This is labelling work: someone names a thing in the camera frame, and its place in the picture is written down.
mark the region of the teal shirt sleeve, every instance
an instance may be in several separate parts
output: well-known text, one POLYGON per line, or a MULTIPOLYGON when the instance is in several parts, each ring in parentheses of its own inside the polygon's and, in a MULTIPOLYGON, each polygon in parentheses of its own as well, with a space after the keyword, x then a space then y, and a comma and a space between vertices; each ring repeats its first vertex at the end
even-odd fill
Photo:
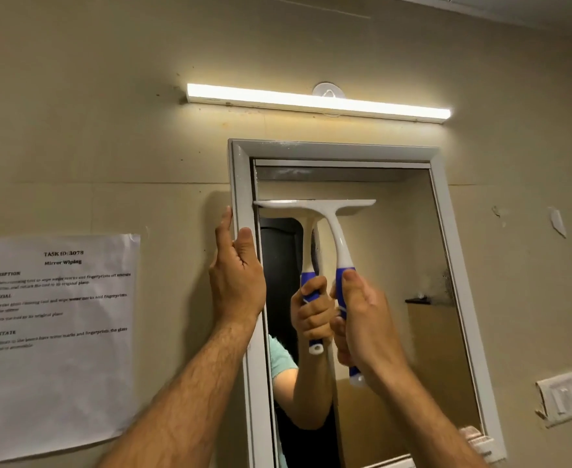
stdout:
POLYGON ((268 336, 268 351, 271 356, 271 378, 282 371, 297 369, 297 363, 292 359, 290 353, 272 336, 268 336))

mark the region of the paper sheet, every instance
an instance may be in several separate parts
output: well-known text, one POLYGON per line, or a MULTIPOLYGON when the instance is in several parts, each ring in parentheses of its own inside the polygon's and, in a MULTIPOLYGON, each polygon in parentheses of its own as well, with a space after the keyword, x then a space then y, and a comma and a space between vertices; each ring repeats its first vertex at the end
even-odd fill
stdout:
POLYGON ((0 238, 0 461, 105 440, 131 421, 139 245, 0 238))

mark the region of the hand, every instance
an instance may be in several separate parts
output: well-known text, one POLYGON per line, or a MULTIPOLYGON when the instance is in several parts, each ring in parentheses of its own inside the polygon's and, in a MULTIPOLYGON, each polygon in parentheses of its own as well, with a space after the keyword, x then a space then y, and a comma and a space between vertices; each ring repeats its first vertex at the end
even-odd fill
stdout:
POLYGON ((248 324, 253 329, 266 302, 266 282, 249 228, 230 236, 232 207, 227 206, 215 230, 217 254, 210 266, 215 326, 248 324))
POLYGON ((306 282, 290 299, 290 322, 297 331, 299 340, 324 339, 329 343, 333 331, 329 321, 338 315, 334 299, 327 295, 327 278, 316 276, 306 282), (318 290, 320 296, 310 303, 305 303, 303 296, 309 296, 318 290))
POLYGON ((341 317, 331 320, 338 361, 357 366, 366 380, 373 383, 384 371, 407 369, 407 359, 384 293, 353 269, 342 275, 342 292, 346 322, 341 317))

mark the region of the white switch panel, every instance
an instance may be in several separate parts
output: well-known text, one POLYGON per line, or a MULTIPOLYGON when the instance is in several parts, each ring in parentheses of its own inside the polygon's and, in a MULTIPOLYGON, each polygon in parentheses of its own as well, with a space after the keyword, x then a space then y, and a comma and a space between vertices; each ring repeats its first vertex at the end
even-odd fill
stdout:
POLYGON ((544 401, 543 417, 549 427, 572 419, 572 372, 537 383, 544 401))

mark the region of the light green shirt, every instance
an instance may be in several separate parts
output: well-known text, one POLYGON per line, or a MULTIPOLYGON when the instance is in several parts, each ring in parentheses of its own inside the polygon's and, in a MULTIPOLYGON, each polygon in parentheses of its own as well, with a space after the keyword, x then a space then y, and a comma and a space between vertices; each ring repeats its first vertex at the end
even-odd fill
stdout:
MULTIPOLYGON (((271 356, 271 378, 273 380, 282 371, 295 370, 297 368, 297 364, 290 356, 290 353, 270 335, 268 336, 268 351, 271 356)), ((282 452, 279 428, 277 429, 277 455, 280 461, 280 468, 288 468, 286 457, 282 452)))

